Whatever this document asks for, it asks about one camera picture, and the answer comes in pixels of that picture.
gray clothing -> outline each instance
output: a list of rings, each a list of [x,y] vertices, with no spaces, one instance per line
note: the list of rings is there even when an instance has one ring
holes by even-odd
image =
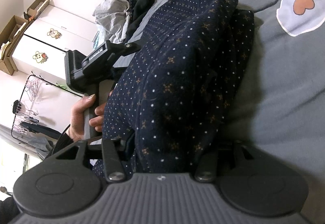
[[[38,157],[39,157],[42,161],[44,161],[44,159],[46,158],[46,156],[49,154],[48,151],[42,151],[42,150],[40,150],[40,149],[35,149],[35,150],[36,150],[36,153],[37,153]]]
[[[30,139],[27,141],[27,143],[30,146],[33,146],[41,151],[46,151],[49,152],[50,150],[53,149],[53,142],[48,140],[46,137],[44,136],[40,136],[40,137],[30,137]]]
[[[124,42],[131,19],[129,7],[126,0],[105,0],[95,8],[93,16],[96,23],[105,29],[101,40],[109,40],[116,44]]]

cartoon sticker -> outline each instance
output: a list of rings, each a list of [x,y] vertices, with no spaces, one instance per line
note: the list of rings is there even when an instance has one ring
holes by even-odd
[[[37,51],[33,56],[33,59],[35,59],[39,64],[42,64],[48,60],[48,56],[45,53],[39,53]]]
[[[281,0],[277,21],[292,37],[313,31],[325,22],[325,0]]]
[[[54,29],[50,29],[50,32],[48,32],[48,36],[51,36],[52,38],[58,39],[62,36],[60,32]]]

finger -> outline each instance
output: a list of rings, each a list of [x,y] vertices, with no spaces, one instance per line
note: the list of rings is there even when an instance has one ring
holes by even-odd
[[[95,103],[95,100],[96,100],[95,94],[93,94],[92,96],[84,96],[72,106],[71,109],[72,114],[83,113],[86,109],[90,108]]]
[[[106,106],[106,103],[98,106],[96,109],[95,109],[95,114],[97,116],[100,116],[100,115],[103,115],[104,114],[104,111],[105,111],[105,106]]]
[[[92,127],[96,127],[96,126],[101,126],[104,123],[104,116],[98,116],[98,117],[94,117],[93,119],[91,119],[89,121],[89,125]]]
[[[79,140],[83,140],[83,135],[78,135],[77,137],[72,139],[74,142],[77,142]]]
[[[103,132],[103,126],[96,126],[96,127],[95,127],[95,130],[96,130],[97,132]]]

person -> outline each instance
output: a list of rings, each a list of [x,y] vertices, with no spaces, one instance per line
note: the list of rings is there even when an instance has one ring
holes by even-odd
[[[86,109],[88,109],[95,103],[95,99],[96,99],[95,95],[85,96],[72,106],[70,127],[67,130],[67,132],[59,138],[57,144],[53,148],[50,155],[58,152],[59,150],[68,146],[69,144],[72,144],[73,142],[83,139],[83,135],[84,135],[83,113]],[[98,106],[95,109],[95,114],[97,115],[97,117],[89,121],[89,124],[92,127],[95,127],[96,131],[98,132],[102,132],[103,130],[105,105],[106,103]],[[17,215],[19,215],[19,213],[20,211],[13,197],[9,197],[4,201],[0,201],[0,224],[9,223]]]

gray ribbed plastic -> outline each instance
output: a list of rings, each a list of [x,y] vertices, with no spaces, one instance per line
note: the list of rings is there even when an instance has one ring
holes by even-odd
[[[296,213],[263,219],[227,204],[215,187],[188,174],[134,174],[130,181],[108,186],[84,211],[45,220],[22,215],[16,224],[308,224]]]

